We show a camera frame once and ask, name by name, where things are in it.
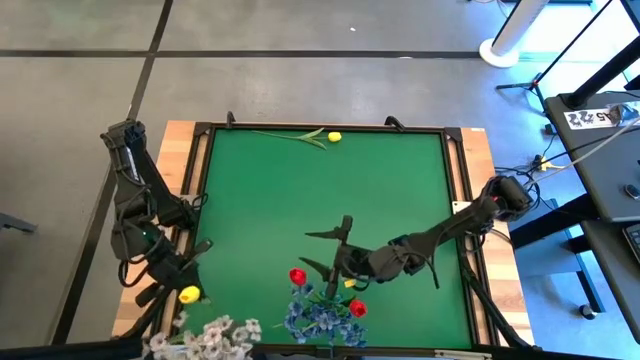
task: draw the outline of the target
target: gray carpet floor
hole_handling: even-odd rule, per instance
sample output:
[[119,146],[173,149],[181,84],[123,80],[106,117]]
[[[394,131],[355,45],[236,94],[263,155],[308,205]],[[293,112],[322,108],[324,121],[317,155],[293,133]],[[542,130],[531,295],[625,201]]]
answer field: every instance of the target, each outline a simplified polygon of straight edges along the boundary
[[[160,0],[0,0],[0,49],[146,50],[162,6]],[[592,14],[573,9],[576,16],[567,21],[576,24]],[[566,11],[548,7],[543,14],[556,24]],[[183,0],[172,8],[160,49],[474,52],[503,21],[495,3],[461,0]],[[596,35],[584,41],[605,41]],[[561,47],[527,36],[527,55]],[[542,84],[545,95],[574,90],[606,59],[588,60],[559,63]],[[0,232],[0,347],[47,341],[109,164],[98,135],[127,116],[143,63],[0,56],[0,211],[39,225],[31,236]],[[532,94],[494,88],[527,81],[547,64],[496,69],[479,59],[156,59],[134,106],[153,156],[168,120],[220,121],[232,110],[239,121],[373,124],[394,115],[407,125],[483,127],[494,163],[513,166],[546,148],[550,138],[541,128],[547,120]],[[609,88],[624,83],[619,77]],[[562,151],[556,141],[549,154]],[[561,203],[583,191],[573,171],[542,184],[543,196]],[[586,299],[571,274],[523,279],[536,343],[552,351],[640,357],[597,263],[590,255],[586,260],[608,312],[594,321],[572,313]],[[116,266],[103,236],[70,341],[108,338],[121,291]]]

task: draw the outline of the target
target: yellow flower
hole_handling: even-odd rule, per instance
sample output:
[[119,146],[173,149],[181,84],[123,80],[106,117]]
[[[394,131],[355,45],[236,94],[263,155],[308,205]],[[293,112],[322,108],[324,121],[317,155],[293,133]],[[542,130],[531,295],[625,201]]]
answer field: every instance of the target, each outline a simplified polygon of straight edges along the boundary
[[329,133],[329,141],[338,142],[340,141],[340,139],[342,139],[342,134],[340,134],[339,132],[334,131]]
[[182,291],[180,291],[178,299],[180,299],[180,302],[183,304],[194,303],[198,301],[198,299],[200,299],[200,289],[198,289],[197,286],[193,285],[187,286],[186,288],[182,289]]

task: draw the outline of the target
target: white flower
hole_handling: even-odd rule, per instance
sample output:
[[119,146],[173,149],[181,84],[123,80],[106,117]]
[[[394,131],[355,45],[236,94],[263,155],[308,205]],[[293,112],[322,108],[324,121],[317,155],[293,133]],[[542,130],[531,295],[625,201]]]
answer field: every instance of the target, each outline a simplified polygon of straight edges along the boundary
[[233,330],[231,338],[235,343],[244,342],[249,338],[249,331],[247,331],[247,328],[245,328],[244,326],[237,327],[235,330]]
[[200,346],[192,346],[187,349],[187,359],[200,360],[202,355],[202,349]]
[[173,353],[168,348],[153,352],[153,358],[155,360],[169,359],[172,355]]
[[167,335],[165,335],[163,332],[159,332],[153,335],[151,339],[149,339],[149,347],[153,352],[165,350],[168,345],[169,344],[167,343]]
[[194,344],[196,346],[198,346],[197,343],[197,339],[195,337],[195,335],[193,335],[193,333],[189,330],[186,330],[183,334],[182,334],[182,341],[184,342],[184,345],[187,347],[191,347]]
[[210,329],[219,329],[220,328],[220,322],[218,320],[212,321],[208,324],[205,324],[202,329],[204,330],[204,332],[209,331]]
[[218,360],[222,356],[219,345],[207,346],[202,352],[202,356],[206,360]]
[[231,327],[231,324],[233,324],[233,320],[229,315],[219,317],[216,322],[220,324],[222,331],[228,330]]
[[186,311],[181,311],[180,314],[178,314],[178,317],[176,317],[172,324],[173,326],[177,327],[177,328],[181,328],[184,326],[184,323],[187,322],[187,318],[189,317],[189,315],[187,314]]
[[242,343],[240,344],[240,348],[242,349],[242,351],[246,354],[248,353],[251,349],[253,349],[253,344],[251,343]]
[[220,341],[220,350],[222,352],[229,352],[231,351],[231,342],[229,342],[229,339],[227,338],[222,338],[222,341]]
[[147,357],[147,355],[149,355],[149,353],[151,352],[151,348],[149,347],[149,344],[146,341],[142,342],[142,358],[144,359],[145,357]]
[[219,343],[222,340],[222,330],[219,327],[209,328],[202,337],[202,342],[205,345],[211,346]]
[[246,321],[246,328],[250,333],[262,333],[262,328],[260,327],[260,323],[256,319],[249,319]]
[[244,351],[239,346],[234,346],[225,352],[224,360],[244,360]]

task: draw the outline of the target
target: yellow tulip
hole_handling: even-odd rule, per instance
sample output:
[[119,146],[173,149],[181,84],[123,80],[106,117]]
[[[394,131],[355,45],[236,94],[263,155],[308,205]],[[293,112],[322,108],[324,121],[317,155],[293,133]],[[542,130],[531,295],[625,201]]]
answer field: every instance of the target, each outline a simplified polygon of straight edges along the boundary
[[182,291],[180,291],[178,299],[183,304],[194,303],[198,301],[198,299],[200,299],[200,289],[198,289],[197,286],[193,285],[187,286],[186,288],[182,289]]
[[329,133],[329,141],[338,142],[340,141],[340,139],[342,139],[342,134],[340,134],[339,132],[334,131]]
[[344,287],[346,288],[350,288],[350,287],[354,287],[356,286],[356,280],[355,279],[347,279],[344,281]]

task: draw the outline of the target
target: sticker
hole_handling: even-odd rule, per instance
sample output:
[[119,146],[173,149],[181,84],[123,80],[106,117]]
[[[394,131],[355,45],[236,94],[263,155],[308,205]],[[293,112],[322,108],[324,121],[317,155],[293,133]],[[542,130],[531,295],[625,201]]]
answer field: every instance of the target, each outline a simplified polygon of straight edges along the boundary
[[[640,108],[640,106],[638,106],[639,102],[637,101],[627,102],[625,104],[635,109]],[[564,117],[567,119],[571,130],[618,126],[617,121],[611,119],[609,111],[610,109],[608,107],[602,109],[567,111],[564,113]]]

